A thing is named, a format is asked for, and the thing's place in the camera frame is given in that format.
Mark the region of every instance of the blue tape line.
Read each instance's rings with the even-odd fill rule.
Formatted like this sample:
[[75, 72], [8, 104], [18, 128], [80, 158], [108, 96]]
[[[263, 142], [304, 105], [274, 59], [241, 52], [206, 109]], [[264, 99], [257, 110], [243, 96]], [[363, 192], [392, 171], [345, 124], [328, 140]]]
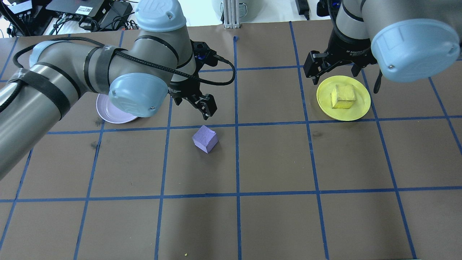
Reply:
[[122, 47], [122, 42], [123, 42], [123, 33], [124, 33], [124, 32], [125, 32], [125, 31], [124, 31], [124, 30], [122, 30], [122, 33], [120, 34], [119, 47]]
[[151, 130], [167, 130], [167, 127], [116, 128], [116, 129], [105, 129], [104, 132], [151, 131]]
[[203, 70], [200, 70], [199, 73], [202, 73], [202, 72], [222, 72], [222, 71], [232, 71], [232, 69], [231, 68], [203, 69]]
[[342, 193], [374, 193], [374, 192], [394, 192], [394, 188], [388, 189], [357, 189], [357, 190], [325, 190], [319, 191], [321, 194], [342, 194]]
[[240, 123], [238, 126], [259, 126], [259, 125], [288, 125], [288, 124], [306, 124], [305, 121], [293, 122], [269, 122], [269, 123]]
[[54, 131], [48, 132], [48, 135], [78, 135], [78, 134], [95, 134], [99, 133], [100, 130], [89, 130], [89, 131]]
[[279, 196], [279, 195], [307, 195], [317, 194], [317, 191], [288, 191], [288, 192], [242, 192], [241, 196]]
[[[462, 118], [462, 116], [448, 116], [449, 118]], [[445, 116], [432, 116], [432, 117], [406, 117], [406, 118], [379, 118], [379, 121], [406, 121], [406, 120], [428, 120], [428, 119], [445, 119]], [[375, 118], [362, 118], [350, 122], [375, 122]], [[292, 121], [292, 122], [264, 122], [264, 123], [240, 123], [238, 126], [260, 126], [260, 125], [288, 125], [288, 124], [305, 124], [305, 121]], [[329, 123], [346, 123], [338, 120], [309, 120], [309, 124], [329, 124]], [[170, 129], [195, 129], [200, 128], [202, 125], [185, 125], [185, 126], [171, 126]], [[236, 124], [206, 124], [207, 127], [235, 127]], [[104, 132], [126, 132], [126, 131], [151, 131], [151, 130], [167, 130], [167, 127], [144, 127], [144, 128], [115, 128], [104, 129]], [[77, 134], [94, 134], [99, 133], [100, 130], [87, 130], [87, 131], [54, 131], [48, 132], [49, 135], [77, 135]]]
[[236, 70], [262, 70], [262, 69], [281, 69], [281, 68], [298, 68], [297, 66], [276, 66], [276, 67], [254, 67], [254, 68], [237, 68]]
[[448, 121], [448, 124], [449, 124], [449, 128], [451, 129], [451, 132], [452, 132], [452, 135], [454, 136], [454, 139], [457, 143], [457, 147], [459, 148], [459, 152], [461, 153], [462, 155], [462, 145], [461, 145], [461, 142], [459, 141], [459, 138], [457, 138], [457, 134], [456, 134], [456, 131], [454, 130], [454, 127], [452, 126], [452, 122], [451, 120], [449, 119], [449, 116], [448, 116], [448, 113], [446, 111], [446, 108], [444, 107], [443, 105], [443, 101], [441, 100], [439, 94], [438, 94], [438, 91], [436, 90], [436, 87], [435, 87], [435, 84], [433, 83], [433, 80], [432, 78], [428, 78], [428, 80], [430, 81], [430, 85], [432, 86], [433, 88], [433, 91], [435, 92], [435, 95], [436, 95], [436, 98], [438, 99], [438, 102], [439, 102], [439, 105], [441, 106], [441, 109], [443, 110], [443, 114], [444, 114], [444, 117], [446, 118], [446, 120]]
[[106, 201], [106, 200], [139, 200], [139, 199], [159, 199], [159, 195], [152, 196], [126, 196], [126, 197], [93, 197], [88, 198], [90, 201]]
[[20, 198], [18, 202], [85, 201], [86, 198]]
[[159, 213], [157, 216], [157, 231], [156, 231], [156, 246], [154, 248], [154, 259], [157, 260], [159, 257], [159, 243], [160, 243], [160, 228], [162, 222], [162, 209], [164, 207], [164, 191], [165, 191], [165, 177], [167, 174], [167, 156], [169, 153], [169, 139], [170, 139], [170, 124], [172, 119], [172, 98], [170, 98], [169, 104], [169, 119], [167, 122], [167, 134], [165, 137], [165, 150], [164, 150], [164, 167], [162, 170], [162, 183], [160, 186], [160, 200], [159, 200]]
[[462, 186], [398, 188], [401, 192], [462, 190]]
[[[289, 22], [289, 26], [290, 26], [290, 32], [291, 32], [291, 35], [292, 35], [293, 48], [295, 50], [295, 59], [297, 60], [297, 66], [300, 66], [300, 61], [298, 60], [297, 43], [295, 41], [295, 34], [293, 32], [292, 22]], [[313, 152], [313, 143], [311, 142], [310, 123], [309, 123], [309, 119], [308, 119], [308, 112], [306, 110], [305, 93], [304, 93], [304, 89], [303, 89], [302, 74], [301, 74], [300, 70], [301, 70], [301, 68], [297, 69], [298, 83], [300, 85], [300, 93], [301, 93], [301, 98], [302, 98], [303, 113], [305, 115], [306, 131], [307, 131], [307, 134], [308, 134], [308, 144], [309, 144], [309, 147], [310, 147], [311, 166], [313, 168], [313, 178], [314, 178], [315, 189], [316, 189], [316, 200], [317, 200], [317, 204], [318, 204], [319, 222], [320, 222], [320, 225], [321, 225], [322, 242], [324, 244], [324, 254], [326, 256], [326, 259], [329, 260], [329, 249], [328, 249], [328, 246], [327, 246], [326, 229], [325, 229], [325, 225], [324, 225], [324, 216], [323, 216], [323, 213], [322, 213], [321, 195], [319, 193], [319, 184], [318, 184], [317, 173], [316, 173], [316, 164], [315, 164], [315, 156], [314, 156], [314, 152]]]
[[236, 67], [236, 77], [234, 79], [234, 121], [236, 135], [236, 214], [237, 214], [237, 259], [242, 260], [242, 236], [241, 236], [241, 187], [240, 187], [240, 170], [239, 170], [239, 120], [238, 120], [238, 88], [237, 88], [237, 40], [238, 36], [233, 37], [234, 48], [234, 66]]
[[87, 194], [86, 194], [86, 198], [85, 198], [85, 205], [84, 205], [84, 210], [83, 210], [83, 213], [82, 213], [82, 220], [80, 222], [79, 235], [77, 236], [77, 243], [75, 244], [75, 251], [74, 251], [74, 258], [73, 258], [74, 260], [77, 260], [77, 256], [79, 254], [80, 241], [82, 239], [82, 232], [84, 230], [86, 212], [87, 212], [87, 209], [88, 209], [88, 202], [90, 201], [89, 199], [90, 199], [91, 187], [93, 185], [93, 178], [95, 177], [96, 163], [98, 161], [99, 149], [101, 147], [101, 141], [103, 139], [104, 124], [105, 123], [106, 123], [106, 121], [103, 120], [103, 123], [101, 124], [101, 129], [99, 131], [98, 145], [96, 147], [95, 157], [93, 159], [93, 166], [91, 167], [90, 180], [88, 182], [88, 189], [87, 189]]
[[[364, 70], [362, 69], [361, 70], [361, 74], [363, 76], [363, 79], [364, 79], [364, 84], [367, 88], [367, 91], [369, 93], [371, 93], [371, 90], [369, 89], [369, 85], [367, 84], [367, 79], [366, 79], [366, 74], [364, 72]], [[416, 253], [415, 253], [415, 249], [414, 249], [414, 243], [412, 242], [412, 237], [411, 237], [411, 233], [409, 231], [409, 227], [407, 225], [407, 219], [406, 219], [406, 214], [404, 213], [404, 208], [403, 208], [403, 204], [401, 202], [401, 196], [400, 196], [400, 193], [399, 193], [399, 190], [398, 190], [398, 185], [396, 183], [396, 179], [395, 179], [395, 173], [393, 172], [393, 167], [391, 166], [391, 161], [390, 161], [390, 156], [388, 154], [388, 150], [387, 150], [387, 145], [385, 143], [385, 138], [383, 137], [383, 132], [382, 132], [382, 127], [380, 126], [380, 121], [378, 119], [378, 116], [377, 116], [377, 111], [375, 109], [375, 106], [374, 106], [374, 101], [371, 99], [371, 107], [372, 107], [372, 111], [374, 112], [374, 117], [376, 119], [376, 123], [377, 123], [377, 128], [378, 128], [378, 132], [379, 132], [379, 135], [380, 135], [380, 140], [382, 142], [382, 146], [383, 146], [383, 151], [385, 153], [385, 158], [387, 160], [387, 164], [388, 164], [388, 169], [390, 171], [390, 177], [391, 177], [391, 181], [393, 182], [393, 188], [395, 190], [395, 194], [396, 194], [396, 199], [398, 201], [398, 206], [400, 208], [400, 212], [401, 212], [401, 217], [402, 217], [402, 221], [403, 221], [403, 225], [404, 225], [404, 229], [406, 231], [406, 236], [407, 236], [407, 241], [409, 242], [409, 247], [411, 249], [411, 253], [412, 253], [412, 258], [413, 259], [417, 259], [417, 256], [416, 256]]]
[[[234, 127], [235, 124], [206, 124], [206, 127]], [[201, 128], [202, 125], [190, 125], [190, 126], [171, 126], [170, 129], [194, 129]]]
[[14, 40], [13, 47], [11, 47], [10, 54], [8, 55], [8, 58], [6, 59], [5, 65], [3, 66], [3, 69], [1, 70], [0, 79], [3, 78], [3, 74], [5, 73], [5, 70], [6, 70], [7, 66], [8, 66], [8, 62], [11, 59], [11, 55], [13, 55], [14, 47], [16, 47], [16, 43], [18, 42], [18, 39], [19, 39], [19, 37], [16, 37], [16, 39]]
[[8, 231], [8, 228], [10, 227], [10, 222], [11, 222], [11, 219], [13, 218], [13, 212], [14, 212], [14, 209], [16, 208], [16, 203], [18, 203], [19, 194], [21, 193], [21, 188], [23, 187], [24, 178], [26, 177], [27, 168], [29, 167], [30, 157], [32, 156], [33, 151], [34, 149], [30, 150], [29, 156], [27, 156], [26, 165], [24, 166], [23, 174], [21, 175], [21, 180], [19, 181], [18, 189], [16, 190], [16, 196], [14, 197], [14, 201], [10, 209], [10, 214], [8, 215], [8, 219], [6, 221], [5, 228], [3, 229], [3, 234], [1, 236], [0, 251], [1, 251], [1, 248], [3, 247], [3, 242], [5, 242], [6, 233]]
[[[348, 122], [371, 122], [375, 121], [375, 119], [372, 118], [362, 118], [362, 119], [357, 119], [353, 121], [348, 121]], [[348, 123], [345, 121], [339, 121], [339, 120], [309, 120], [308, 121], [310, 124], [328, 124], [328, 123]]]
[[[462, 186], [435, 186], [435, 187], [409, 187], [398, 188], [400, 192], [414, 191], [453, 191], [462, 190]], [[374, 192], [394, 192], [394, 188], [383, 189], [352, 189], [352, 190], [320, 190], [320, 191], [285, 191], [285, 192], [240, 192], [239, 196], [284, 196], [284, 195], [310, 195], [310, 194], [342, 194], [342, 193], [374, 193]], [[174, 198], [216, 198], [216, 197], [235, 197], [236, 192], [232, 193], [202, 193], [202, 194], [177, 194], [164, 195], [164, 199]], [[160, 195], [150, 196], [119, 196], [119, 197], [90, 197], [89, 201], [104, 201], [104, 200], [143, 200], [143, 199], [160, 199]], [[22, 202], [56, 202], [56, 201], [86, 201], [87, 198], [19, 198], [16, 201]], [[3, 199], [0, 203], [13, 202], [14, 199]]]
[[203, 193], [203, 194], [179, 194], [164, 195], [164, 198], [216, 198], [216, 197], [235, 197], [237, 193]]
[[428, 120], [428, 119], [444, 119], [444, 116], [433, 117], [407, 117], [407, 118], [379, 118], [379, 121], [406, 121], [406, 120]]

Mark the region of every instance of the black velcro strap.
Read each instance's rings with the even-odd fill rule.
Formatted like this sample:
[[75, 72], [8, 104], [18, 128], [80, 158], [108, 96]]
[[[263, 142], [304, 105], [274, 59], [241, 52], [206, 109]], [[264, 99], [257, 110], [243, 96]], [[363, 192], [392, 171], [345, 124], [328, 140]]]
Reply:
[[25, 68], [21, 68], [9, 82], [22, 81], [45, 95], [58, 108], [60, 120], [71, 109], [67, 96], [45, 76]]
[[88, 88], [94, 92], [94, 93], [97, 93], [96, 90], [93, 88], [93, 86], [91, 85], [91, 82], [90, 82], [90, 77], [88, 75], [88, 67], [90, 66], [90, 60], [91, 60], [91, 57], [93, 56], [93, 54], [95, 53], [95, 51], [97, 49], [99, 49], [100, 47], [95, 47], [93, 48], [88, 54], [87, 54], [87, 57], [85, 58], [85, 64], [84, 64], [84, 77], [85, 77], [85, 83], [87, 84]]
[[169, 48], [171, 50], [171, 52], [173, 52], [173, 54], [176, 57], [176, 63], [178, 64], [180, 62], [180, 57], [178, 56], [178, 53], [176, 52], [175, 48], [170, 45], [170, 43], [164, 41], [163, 39], [161, 39], [159, 37], [155, 37], [155, 36], [151, 36], [151, 35], [141, 35], [140, 37], [136, 38], [135, 41], [138, 41], [140, 39], [150, 39], [150, 40], [156, 41], [156, 42], [162, 44], [163, 46]]
[[110, 86], [109, 82], [109, 66], [111, 65], [112, 58], [114, 58], [114, 52], [116, 50], [124, 50], [123, 48], [105, 45], [102, 47], [102, 51], [96, 60], [96, 73], [95, 80], [98, 86]]
[[59, 74], [63, 75], [72, 84], [72, 86], [75, 88], [75, 92], [77, 92], [77, 95], [78, 95], [79, 99], [82, 97], [82, 92], [80, 91], [80, 88], [77, 85], [77, 82], [75, 82], [75, 80], [69, 74], [67, 74], [64, 70], [62, 70], [62, 69], [58, 68], [57, 66], [55, 66], [53, 64], [50, 64], [48, 62], [37, 62], [35, 64], [36, 65], [44, 65], [44, 66], [47, 66], [47, 67], [50, 67], [50, 68], [56, 70]]

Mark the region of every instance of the robotic arm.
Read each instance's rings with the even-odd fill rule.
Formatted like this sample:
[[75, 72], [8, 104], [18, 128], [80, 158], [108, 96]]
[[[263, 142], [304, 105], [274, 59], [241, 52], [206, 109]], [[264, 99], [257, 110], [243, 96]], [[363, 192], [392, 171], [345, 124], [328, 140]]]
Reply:
[[433, 76], [461, 54], [460, 0], [320, 0], [318, 13], [328, 10], [334, 29], [324, 53], [311, 51], [304, 64], [307, 78], [353, 63], [352, 74], [378, 63], [380, 77], [412, 82]]
[[[205, 120], [217, 110], [200, 82], [228, 85], [234, 81], [231, 62], [204, 42], [189, 39], [186, 19], [177, 0], [141, 0], [136, 9], [142, 28], [133, 48], [66, 37], [33, 47], [30, 69], [19, 69], [0, 90], [0, 179], [55, 125], [85, 92], [103, 93], [119, 109], [138, 117], [153, 116], [167, 93], [177, 105], [184, 99]], [[96, 46], [72, 43], [85, 40]], [[228, 63], [228, 82], [200, 79], [204, 64]]]

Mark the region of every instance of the light blue joint cap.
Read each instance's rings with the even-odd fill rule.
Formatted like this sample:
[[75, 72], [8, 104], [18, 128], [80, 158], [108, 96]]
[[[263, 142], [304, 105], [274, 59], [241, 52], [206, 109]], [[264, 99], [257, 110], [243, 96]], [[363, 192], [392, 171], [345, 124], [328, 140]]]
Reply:
[[387, 79], [412, 82], [447, 69], [460, 55], [459, 43], [457, 32], [448, 24], [411, 19], [383, 28], [371, 48]]
[[68, 43], [68, 41], [44, 41], [35, 45], [32, 54], [29, 56], [29, 67], [34, 66], [42, 52], [55, 43]]
[[140, 28], [146, 31], [174, 31], [186, 25], [178, 0], [141, 0], [135, 15]]
[[129, 73], [117, 77], [111, 83], [109, 100], [126, 113], [148, 118], [157, 113], [167, 93], [167, 83], [159, 77]]

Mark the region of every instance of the black cable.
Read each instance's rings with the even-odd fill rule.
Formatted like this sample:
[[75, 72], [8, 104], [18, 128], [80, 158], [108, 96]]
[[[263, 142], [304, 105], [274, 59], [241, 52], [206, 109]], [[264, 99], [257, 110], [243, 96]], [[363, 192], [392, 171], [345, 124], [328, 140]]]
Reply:
[[[95, 40], [92, 40], [92, 39], [89, 39], [89, 38], [85, 38], [85, 37], [60, 37], [60, 38], [50, 39], [50, 41], [61, 41], [61, 40], [86, 41], [86, 42], [92, 43], [92, 44], [100, 46], [100, 47], [104, 46], [103, 43], [100, 43], [98, 41], [95, 41]], [[18, 58], [22, 54], [32, 50], [36, 45], [37, 44], [34, 44], [34, 45], [31, 45], [31, 46], [29, 46], [27, 48], [24, 48], [24, 49], [18, 51], [13, 56], [14, 65], [16, 65], [18, 68], [24, 68], [24, 66], [21, 63], [19, 63]], [[162, 65], [159, 65], [159, 64], [155, 64], [155, 63], [152, 63], [152, 62], [149, 62], [149, 61], [145, 61], [145, 60], [133, 57], [133, 56], [128, 55], [126, 53], [123, 53], [123, 52], [121, 52], [119, 50], [116, 50], [115, 54], [119, 55], [120, 57], [125, 58], [125, 59], [127, 59], [129, 61], [133, 61], [133, 62], [142, 64], [142, 65], [145, 65], [145, 66], [149, 66], [149, 67], [152, 67], [152, 68], [157, 68], [157, 69], [160, 69], [160, 70], [163, 70], [163, 71], [166, 71], [166, 72], [177, 74], [177, 75], [180, 75], [182, 77], [185, 77], [185, 78], [188, 78], [188, 79], [193, 79], [193, 80], [196, 80], [198, 82], [202, 82], [202, 83], [209, 84], [209, 85], [226, 86], [226, 85], [231, 84], [234, 81], [234, 79], [236, 78], [236, 69], [234, 68], [234, 65], [229, 60], [226, 60], [225, 58], [223, 58], [223, 57], [221, 57], [219, 55], [214, 55], [214, 57], [217, 58], [219, 61], [230, 65], [231, 69], [232, 69], [232, 78], [231, 78], [231, 80], [229, 80], [227, 82], [214, 82], [214, 81], [210, 81], [210, 80], [201, 79], [199, 77], [196, 77], [196, 76], [189, 75], [187, 73], [178, 71], [176, 69], [172, 69], [172, 68], [169, 68], [169, 67], [165, 67], [165, 66], [162, 66]], [[7, 100], [2, 105], [0, 105], [0, 112], [4, 111], [13, 102], [13, 100], [17, 97], [17, 95], [21, 91], [21, 88], [23, 87], [23, 85], [24, 84], [21, 81], [18, 81], [18, 84], [17, 84], [15, 90], [13, 91], [13, 93], [7, 98]]]
[[106, 26], [103, 27], [103, 28], [100, 28], [98, 31], [102, 31], [103, 29], [106, 29], [106, 28], [109, 27], [109, 26], [111, 26], [111, 29], [112, 29], [113, 31], [115, 31], [115, 29], [114, 29], [114, 23], [119, 22], [119, 21], [122, 21], [122, 19], [123, 19], [124, 17], [128, 17], [128, 16], [130, 16], [130, 15], [132, 15], [132, 14], [134, 14], [134, 13], [135, 13], [135, 12], [131, 12], [131, 13], [129, 13], [129, 14], [122, 15], [122, 16], [120, 16], [120, 17], [116, 16], [116, 17], [114, 17], [114, 18], [112, 19], [112, 22], [111, 22], [110, 24], [106, 25]]
[[125, 58], [125, 59], [127, 59], [129, 61], [133, 61], [133, 62], [142, 64], [142, 65], [146, 65], [146, 66], [149, 66], [149, 67], [152, 67], [152, 68], [157, 68], [157, 69], [160, 69], [160, 70], [163, 70], [163, 71], [166, 71], [166, 72], [170, 72], [170, 73], [173, 73], [173, 74], [180, 75], [180, 76], [188, 78], [188, 79], [193, 79], [195, 81], [202, 82], [202, 83], [209, 84], [209, 85], [214, 85], [214, 86], [226, 86], [226, 85], [229, 85], [234, 81], [234, 78], [236, 77], [236, 69], [234, 68], [234, 65], [229, 60], [226, 60], [225, 58], [223, 58], [223, 57], [221, 57], [219, 55], [215, 55], [215, 57], [219, 61], [230, 65], [231, 69], [232, 69], [232, 78], [231, 78], [231, 80], [229, 80], [227, 82], [214, 82], [214, 81], [210, 81], [210, 80], [204, 80], [204, 79], [201, 79], [199, 77], [196, 77], [196, 76], [189, 75], [187, 73], [178, 71], [176, 69], [165, 67], [165, 66], [155, 64], [155, 63], [152, 63], [152, 62], [149, 62], [149, 61], [141, 60], [139, 58], [136, 58], [136, 57], [133, 57], [133, 56], [128, 55], [126, 53], [123, 53], [123, 52], [121, 52], [119, 50], [116, 50], [115, 54], [119, 55], [120, 57]]
[[0, 12], [2, 12], [5, 17], [9, 18], [8, 20], [17, 27], [17, 29], [23, 34], [23, 36], [31, 36], [31, 33], [27, 26], [20, 20], [16, 15], [3, 3], [0, 1]]
[[61, 28], [64, 26], [64, 24], [67, 23], [68, 21], [71, 21], [71, 19], [68, 18], [64, 22], [61, 22], [61, 23], [58, 24], [59, 28], [56, 29], [56, 35], [58, 35], [58, 32], [61, 30]]
[[130, 3], [138, 4], [138, 2], [130, 1], [130, 0], [114, 0], [114, 2], [115, 2], [115, 1], [118, 1], [118, 2], [130, 2]]
[[21, 92], [21, 89], [24, 86], [24, 83], [22, 81], [17, 81], [16, 82], [16, 88], [13, 90], [13, 93], [3, 102], [3, 104], [0, 105], [0, 113], [2, 113], [12, 102], [13, 100], [18, 96], [19, 92]]

